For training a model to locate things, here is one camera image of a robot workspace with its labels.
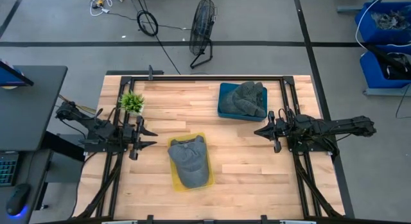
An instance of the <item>fan stand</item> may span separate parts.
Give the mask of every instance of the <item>fan stand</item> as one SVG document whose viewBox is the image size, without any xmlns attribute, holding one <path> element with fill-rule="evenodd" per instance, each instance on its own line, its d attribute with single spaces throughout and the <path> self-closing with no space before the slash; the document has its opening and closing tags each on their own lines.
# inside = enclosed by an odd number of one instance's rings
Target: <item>fan stand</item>
<svg viewBox="0 0 411 224">
<path fill-rule="evenodd" d="M 197 57 L 194 59 L 194 61 L 190 64 L 191 69 L 194 69 L 195 67 L 197 67 L 199 65 L 205 64 L 213 58 L 213 41 L 211 41 L 211 39 L 208 39 L 207 41 L 208 41 L 208 43 L 210 43 L 210 58 L 208 58 L 208 60 L 204 60 L 203 62 L 200 62 L 198 64 L 194 64 L 197 61 L 197 59 L 200 57 L 200 55 L 204 55 L 205 53 L 203 52 L 203 53 L 198 54 Z"/>
</svg>

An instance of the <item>gray floor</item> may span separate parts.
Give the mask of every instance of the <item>gray floor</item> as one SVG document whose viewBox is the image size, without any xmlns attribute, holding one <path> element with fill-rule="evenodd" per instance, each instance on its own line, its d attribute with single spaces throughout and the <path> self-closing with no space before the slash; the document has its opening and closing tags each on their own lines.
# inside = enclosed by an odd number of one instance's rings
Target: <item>gray floor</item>
<svg viewBox="0 0 411 224">
<path fill-rule="evenodd" d="M 15 0 L 0 2 L 0 22 Z M 191 26 L 199 0 L 147 0 L 160 24 Z M 303 41 L 293 0 L 213 0 L 218 17 L 212 39 Z M 354 42 L 354 14 L 337 14 L 336 6 L 362 4 L 365 0 L 301 0 L 313 42 Z M 105 42 L 154 41 L 138 32 L 137 24 L 113 15 L 91 17 L 89 0 L 23 0 L 0 42 Z M 129 0 L 114 2 L 114 13 L 135 17 Z M 159 38 L 188 40 L 187 31 L 160 28 Z M 216 46 L 214 58 L 192 71 L 188 47 L 166 47 L 182 74 L 311 74 L 305 47 Z M 357 47 L 316 47 L 315 58 L 333 119 L 369 116 L 378 133 L 371 138 L 350 137 L 339 143 L 354 213 L 357 218 L 411 221 L 411 152 L 408 133 L 411 120 L 396 119 L 400 98 L 362 95 L 366 82 Z M 2 47 L 0 56 L 13 64 L 66 65 L 69 67 L 62 94 L 83 105 L 96 107 L 104 74 L 108 70 L 141 70 L 151 64 L 166 74 L 175 74 L 160 47 Z M 403 104 L 407 114 L 411 101 Z M 75 134 L 52 119 L 49 130 Z M 75 185 L 48 189 L 53 211 L 39 211 L 32 222 L 67 218 L 73 206 Z"/>
</svg>

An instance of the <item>blue storage bin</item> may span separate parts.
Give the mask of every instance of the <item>blue storage bin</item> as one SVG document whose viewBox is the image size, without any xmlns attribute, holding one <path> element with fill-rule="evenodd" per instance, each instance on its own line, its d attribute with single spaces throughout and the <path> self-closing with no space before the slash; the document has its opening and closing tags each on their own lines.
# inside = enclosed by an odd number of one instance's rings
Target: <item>blue storage bin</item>
<svg viewBox="0 0 411 224">
<path fill-rule="evenodd" d="M 360 22 L 361 16 L 371 3 L 365 3 L 363 9 L 355 17 L 355 22 Z M 392 10 L 400 10 L 405 6 L 411 5 L 411 2 L 402 3 L 376 3 L 364 15 L 360 25 L 360 33 L 365 42 L 375 42 L 383 44 L 402 44 L 411 41 L 410 31 L 404 30 L 382 30 L 377 28 L 375 20 L 371 17 L 371 12 L 390 13 Z"/>
<path fill-rule="evenodd" d="M 377 46 L 386 53 L 396 52 L 405 53 L 411 55 L 411 46 L 409 47 L 396 47 L 396 46 Z M 365 79 L 367 80 L 368 88 L 370 89 L 398 89 L 402 88 L 411 80 L 387 80 L 381 70 L 380 64 L 377 61 L 376 56 L 368 51 L 364 54 L 360 63 L 362 71 L 364 72 Z"/>
<path fill-rule="evenodd" d="M 263 88 L 263 106 L 265 111 L 265 117 L 253 117 L 253 116 L 243 116 L 243 115 L 236 115 L 236 114 L 224 114 L 220 110 L 220 102 L 223 97 L 228 93 L 236 89 L 239 85 L 235 83 L 222 83 L 220 85 L 220 95 L 218 97 L 218 116 L 224 118 L 231 118 L 231 119 L 241 119 L 245 121 L 264 121 L 267 116 L 267 89 Z"/>
</svg>

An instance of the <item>black fan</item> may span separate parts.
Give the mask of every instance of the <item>black fan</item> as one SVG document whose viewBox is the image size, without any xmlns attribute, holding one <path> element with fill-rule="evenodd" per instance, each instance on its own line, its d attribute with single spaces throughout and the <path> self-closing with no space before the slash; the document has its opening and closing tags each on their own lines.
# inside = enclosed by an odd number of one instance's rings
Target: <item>black fan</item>
<svg viewBox="0 0 411 224">
<path fill-rule="evenodd" d="M 190 35 L 190 51 L 197 57 L 190 64 L 194 69 L 198 65 L 204 64 L 213 58 L 213 43 L 210 39 L 215 20 L 215 7 L 212 0 L 201 0 L 194 15 L 193 26 Z M 201 63 L 194 64 L 200 55 L 204 55 L 207 45 L 210 44 L 210 58 Z"/>
</svg>

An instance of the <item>computer mouse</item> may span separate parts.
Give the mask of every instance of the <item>computer mouse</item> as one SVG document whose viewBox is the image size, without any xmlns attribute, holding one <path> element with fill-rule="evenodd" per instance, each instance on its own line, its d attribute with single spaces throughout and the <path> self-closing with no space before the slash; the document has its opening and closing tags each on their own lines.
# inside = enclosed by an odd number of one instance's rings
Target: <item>computer mouse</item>
<svg viewBox="0 0 411 224">
<path fill-rule="evenodd" d="M 29 184 L 19 184 L 15 186 L 12 196 L 7 201 L 6 212 L 11 216 L 20 214 L 26 205 L 29 193 Z"/>
</svg>

